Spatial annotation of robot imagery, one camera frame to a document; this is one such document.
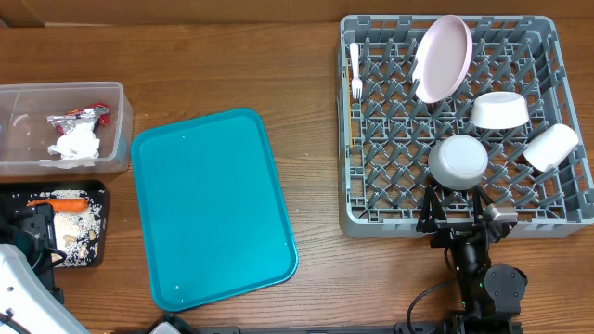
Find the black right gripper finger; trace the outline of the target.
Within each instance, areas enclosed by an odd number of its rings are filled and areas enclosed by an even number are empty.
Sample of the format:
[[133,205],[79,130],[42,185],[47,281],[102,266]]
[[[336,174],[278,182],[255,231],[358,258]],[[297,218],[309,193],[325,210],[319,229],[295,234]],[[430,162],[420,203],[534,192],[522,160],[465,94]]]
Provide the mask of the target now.
[[432,187],[425,189],[416,231],[434,233],[446,223],[446,213]]
[[475,221],[492,221],[495,202],[484,189],[476,185],[472,188],[473,215]]

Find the grey bowl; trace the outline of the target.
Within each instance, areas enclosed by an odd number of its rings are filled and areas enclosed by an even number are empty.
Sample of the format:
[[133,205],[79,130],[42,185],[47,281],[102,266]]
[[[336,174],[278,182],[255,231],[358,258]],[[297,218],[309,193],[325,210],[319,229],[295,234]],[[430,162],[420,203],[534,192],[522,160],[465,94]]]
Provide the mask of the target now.
[[452,190],[467,190],[478,185],[487,164],[483,144],[468,135],[453,135],[437,143],[428,157],[433,179]]

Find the orange carrot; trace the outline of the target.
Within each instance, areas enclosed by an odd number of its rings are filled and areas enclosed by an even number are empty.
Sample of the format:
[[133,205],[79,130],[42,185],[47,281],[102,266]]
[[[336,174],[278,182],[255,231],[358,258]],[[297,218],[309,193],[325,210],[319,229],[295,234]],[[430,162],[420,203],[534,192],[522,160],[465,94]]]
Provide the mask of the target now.
[[55,212],[83,212],[88,207],[86,199],[39,199],[27,203],[28,207],[49,204]]

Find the rice and peanut scraps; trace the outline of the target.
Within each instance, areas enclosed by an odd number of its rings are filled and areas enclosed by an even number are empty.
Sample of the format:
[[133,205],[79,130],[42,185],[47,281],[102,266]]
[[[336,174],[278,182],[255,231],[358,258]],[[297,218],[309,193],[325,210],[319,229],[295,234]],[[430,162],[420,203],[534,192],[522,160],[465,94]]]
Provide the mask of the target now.
[[84,190],[55,190],[40,196],[41,199],[87,200],[88,207],[83,212],[55,212],[54,227],[57,249],[66,254],[58,267],[91,266],[99,255],[103,205]]

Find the translucent plastic cup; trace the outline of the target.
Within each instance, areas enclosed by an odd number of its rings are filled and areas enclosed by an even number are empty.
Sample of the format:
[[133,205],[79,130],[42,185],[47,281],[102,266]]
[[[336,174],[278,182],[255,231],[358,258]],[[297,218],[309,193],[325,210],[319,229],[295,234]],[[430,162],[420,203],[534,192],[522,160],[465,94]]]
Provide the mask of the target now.
[[532,140],[523,155],[537,170],[547,172],[558,167],[578,143],[572,128],[557,123]]

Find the white bowl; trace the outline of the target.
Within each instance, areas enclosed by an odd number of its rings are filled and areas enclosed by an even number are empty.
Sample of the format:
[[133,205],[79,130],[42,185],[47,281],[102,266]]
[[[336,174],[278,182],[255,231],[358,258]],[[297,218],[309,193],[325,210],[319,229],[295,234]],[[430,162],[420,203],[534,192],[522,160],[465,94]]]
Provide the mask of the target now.
[[526,99],[514,92],[491,92],[477,97],[470,121],[479,128],[505,130],[523,126],[529,121]]

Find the grey plastic dishwasher rack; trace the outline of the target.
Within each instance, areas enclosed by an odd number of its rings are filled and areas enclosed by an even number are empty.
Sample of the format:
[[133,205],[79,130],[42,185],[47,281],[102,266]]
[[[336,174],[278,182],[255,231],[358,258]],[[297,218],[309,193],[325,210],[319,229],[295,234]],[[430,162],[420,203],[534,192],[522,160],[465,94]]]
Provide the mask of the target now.
[[[525,161],[530,141],[578,120],[553,21],[544,16],[468,16],[470,69],[458,90],[434,104],[415,95],[415,54],[433,17],[349,15],[338,49],[340,226],[351,237],[412,237],[424,191],[433,185],[427,163],[436,143],[452,135],[480,141],[488,164],[482,188],[519,214],[516,238],[562,238],[593,222],[593,178],[578,145],[556,168],[540,172]],[[360,99],[352,97],[353,148],[346,117],[349,44],[359,45]],[[527,101],[529,121],[487,130],[471,121],[473,100],[513,91]]]

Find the white napkin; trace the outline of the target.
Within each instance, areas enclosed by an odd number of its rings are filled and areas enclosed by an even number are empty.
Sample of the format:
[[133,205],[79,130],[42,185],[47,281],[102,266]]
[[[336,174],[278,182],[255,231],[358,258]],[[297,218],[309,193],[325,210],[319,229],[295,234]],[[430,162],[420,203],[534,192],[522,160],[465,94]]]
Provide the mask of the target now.
[[59,155],[63,160],[96,159],[100,139],[96,137],[93,123],[80,123],[67,134],[62,135],[57,143],[47,148],[50,155]]

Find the foil wrapper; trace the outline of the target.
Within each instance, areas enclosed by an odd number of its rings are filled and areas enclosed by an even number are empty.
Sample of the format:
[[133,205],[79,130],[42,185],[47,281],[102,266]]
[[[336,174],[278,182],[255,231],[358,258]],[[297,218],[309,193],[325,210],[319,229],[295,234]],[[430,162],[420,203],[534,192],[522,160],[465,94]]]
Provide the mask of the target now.
[[79,125],[89,125],[92,131],[95,131],[95,122],[97,115],[94,110],[89,111],[88,114],[80,116],[68,116],[67,112],[63,115],[47,116],[46,120],[51,123],[61,135],[66,135],[73,131]]

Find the red sauce packet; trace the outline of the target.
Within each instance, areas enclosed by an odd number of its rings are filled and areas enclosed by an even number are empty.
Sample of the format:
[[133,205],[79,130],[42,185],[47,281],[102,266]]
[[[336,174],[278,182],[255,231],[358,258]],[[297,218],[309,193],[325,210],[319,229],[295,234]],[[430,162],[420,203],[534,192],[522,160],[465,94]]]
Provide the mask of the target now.
[[67,115],[80,116],[83,114],[88,114],[90,109],[94,110],[97,115],[97,120],[95,122],[96,128],[98,128],[98,126],[108,126],[110,124],[110,106],[103,103],[91,104],[83,107],[82,109],[69,110]]

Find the white plastic fork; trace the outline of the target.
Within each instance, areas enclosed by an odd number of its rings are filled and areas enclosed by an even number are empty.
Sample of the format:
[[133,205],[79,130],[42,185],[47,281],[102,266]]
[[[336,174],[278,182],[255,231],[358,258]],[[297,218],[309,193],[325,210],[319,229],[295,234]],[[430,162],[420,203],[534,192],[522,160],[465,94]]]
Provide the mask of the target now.
[[349,54],[351,59],[351,67],[352,67],[352,81],[351,81],[351,91],[352,97],[355,99],[360,99],[363,94],[363,82],[360,77],[359,73],[359,45],[358,43],[351,43],[349,44]]

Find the wooden chopstick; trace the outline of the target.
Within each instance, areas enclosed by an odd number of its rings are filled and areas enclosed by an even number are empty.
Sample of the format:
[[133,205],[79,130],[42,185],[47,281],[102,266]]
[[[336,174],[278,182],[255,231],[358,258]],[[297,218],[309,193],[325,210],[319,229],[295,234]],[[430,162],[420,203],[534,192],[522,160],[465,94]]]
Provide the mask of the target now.
[[353,148],[353,132],[352,132],[352,122],[351,122],[351,77],[349,67],[347,65],[345,71],[346,77],[346,87],[347,87],[347,103],[346,103],[346,117],[347,117],[347,125],[348,125],[348,148],[349,150]]

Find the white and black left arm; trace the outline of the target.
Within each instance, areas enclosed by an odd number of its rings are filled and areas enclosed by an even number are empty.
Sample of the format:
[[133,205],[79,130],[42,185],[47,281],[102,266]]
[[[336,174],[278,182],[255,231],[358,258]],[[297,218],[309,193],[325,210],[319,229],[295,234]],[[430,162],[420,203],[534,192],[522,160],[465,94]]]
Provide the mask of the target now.
[[[1,333],[90,333],[60,302],[50,255],[49,205],[15,208],[1,194]],[[390,327],[192,328],[163,314],[148,329],[119,333],[411,333],[405,323]]]

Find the black waste tray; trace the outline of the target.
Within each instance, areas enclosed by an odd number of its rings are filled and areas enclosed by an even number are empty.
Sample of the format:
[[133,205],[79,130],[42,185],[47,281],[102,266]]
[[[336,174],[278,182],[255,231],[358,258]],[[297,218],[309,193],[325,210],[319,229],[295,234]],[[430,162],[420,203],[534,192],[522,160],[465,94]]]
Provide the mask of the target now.
[[110,194],[98,180],[12,183],[1,185],[1,199],[19,209],[42,199],[84,199],[81,212],[55,212],[56,248],[67,254],[66,268],[101,264],[104,253]]

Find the teal plastic tray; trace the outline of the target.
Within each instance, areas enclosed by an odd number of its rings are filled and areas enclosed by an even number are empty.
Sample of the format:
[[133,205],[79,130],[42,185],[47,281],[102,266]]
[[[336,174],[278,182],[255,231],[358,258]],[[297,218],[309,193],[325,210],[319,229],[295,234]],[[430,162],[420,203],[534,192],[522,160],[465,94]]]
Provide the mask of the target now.
[[131,146],[152,298],[168,312],[290,279],[298,252],[262,118],[233,109]]

